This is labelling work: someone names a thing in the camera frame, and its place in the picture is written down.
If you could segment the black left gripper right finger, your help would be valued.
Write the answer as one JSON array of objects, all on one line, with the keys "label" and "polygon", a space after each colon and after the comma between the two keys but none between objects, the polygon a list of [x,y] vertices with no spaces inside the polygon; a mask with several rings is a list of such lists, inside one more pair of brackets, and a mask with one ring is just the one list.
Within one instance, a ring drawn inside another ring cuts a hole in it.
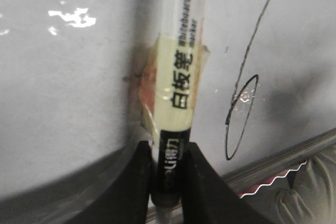
[{"label": "black left gripper right finger", "polygon": [[184,223],[271,223],[243,202],[218,176],[196,143],[184,158]]}]

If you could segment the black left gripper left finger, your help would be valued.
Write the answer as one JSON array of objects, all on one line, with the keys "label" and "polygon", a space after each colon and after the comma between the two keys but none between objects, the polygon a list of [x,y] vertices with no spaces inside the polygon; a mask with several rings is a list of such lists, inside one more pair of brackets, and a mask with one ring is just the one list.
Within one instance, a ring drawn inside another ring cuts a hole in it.
[{"label": "black left gripper left finger", "polygon": [[151,166],[149,144],[140,141],[125,169],[112,185],[66,223],[145,223]]}]

